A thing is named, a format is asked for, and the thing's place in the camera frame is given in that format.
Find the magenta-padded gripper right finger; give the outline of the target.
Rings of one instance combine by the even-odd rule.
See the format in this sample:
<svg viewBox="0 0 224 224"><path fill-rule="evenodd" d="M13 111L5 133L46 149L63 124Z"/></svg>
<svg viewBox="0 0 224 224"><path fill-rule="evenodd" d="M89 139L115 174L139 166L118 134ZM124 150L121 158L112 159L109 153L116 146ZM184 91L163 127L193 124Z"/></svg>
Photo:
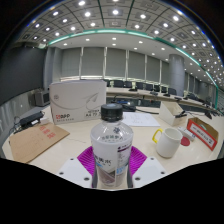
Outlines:
<svg viewBox="0 0 224 224"><path fill-rule="evenodd" d="M165 168L155 157L147 157L136 147L131 148L129 187L140 188L166 176Z"/></svg>

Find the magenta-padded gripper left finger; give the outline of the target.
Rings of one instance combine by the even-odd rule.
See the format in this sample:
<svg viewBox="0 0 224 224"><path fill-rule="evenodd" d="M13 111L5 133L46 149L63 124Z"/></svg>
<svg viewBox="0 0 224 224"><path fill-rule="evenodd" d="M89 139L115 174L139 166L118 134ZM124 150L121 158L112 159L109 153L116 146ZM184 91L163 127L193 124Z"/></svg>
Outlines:
<svg viewBox="0 0 224 224"><path fill-rule="evenodd" d="M85 149L78 157L68 159L56 175L81 187L94 188L96 171L92 147Z"/></svg>

